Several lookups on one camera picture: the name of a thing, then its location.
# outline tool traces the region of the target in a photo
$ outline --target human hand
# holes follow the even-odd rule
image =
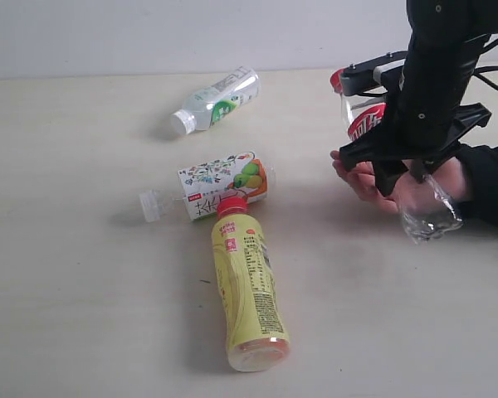
[[[433,195],[427,184],[417,184],[407,172],[397,181],[393,193],[384,197],[374,185],[374,171],[371,162],[363,162],[347,172],[339,159],[339,151],[330,154],[334,161],[332,166],[338,176],[347,182],[362,201],[373,203],[377,208],[388,213],[398,213],[399,206],[409,211],[430,212],[438,210],[442,204]],[[471,187],[464,173],[463,166],[456,158],[443,163],[434,173],[433,178],[454,201],[471,200]]]

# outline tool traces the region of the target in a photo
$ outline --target white table surface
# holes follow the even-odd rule
[[[0,81],[0,398],[498,398],[498,231],[415,246],[358,201],[330,165],[347,142],[331,72],[262,73],[260,98],[179,140],[166,116],[220,75]],[[475,81],[478,100],[494,115],[468,142],[498,144],[498,94]],[[252,212],[292,354],[241,374],[214,220],[146,224],[138,195],[252,149],[276,168]]]

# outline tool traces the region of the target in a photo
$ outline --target red bottle cap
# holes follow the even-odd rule
[[[341,75],[341,72],[344,71],[343,69],[337,70],[334,72],[334,74],[330,77],[330,84],[334,88],[334,91],[336,93],[339,93],[341,91],[341,80],[339,80],[339,75]]]
[[[217,216],[221,218],[225,211],[234,209],[247,211],[247,201],[243,197],[228,197],[227,199],[223,199],[217,205]]]

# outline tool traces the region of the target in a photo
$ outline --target plastic bottle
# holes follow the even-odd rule
[[[256,72],[241,66],[214,85],[191,94],[183,107],[172,114],[172,126],[179,135],[207,130],[234,109],[257,97],[260,88]]]
[[[227,318],[227,358],[237,371],[264,371],[290,353],[264,234],[242,198],[222,201],[217,216],[212,247]]]
[[[385,110],[384,97],[346,96],[341,89],[337,70],[330,83],[341,98],[341,116],[351,141],[361,137],[382,121]],[[377,88],[372,93],[382,93]],[[410,161],[404,161],[410,167]],[[462,226],[461,214],[455,201],[446,193],[430,174],[423,176],[424,182],[416,182],[409,172],[398,179],[392,197],[398,205],[400,220],[406,234],[420,243],[439,239],[447,231]]]
[[[227,197],[260,201],[276,184],[275,170],[254,151],[238,153],[178,171],[179,188],[140,194],[147,222],[159,221],[177,207],[186,207],[192,221],[216,214]]]

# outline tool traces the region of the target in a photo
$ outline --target white wall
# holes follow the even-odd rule
[[[405,0],[0,0],[0,78],[334,68],[409,34]]]

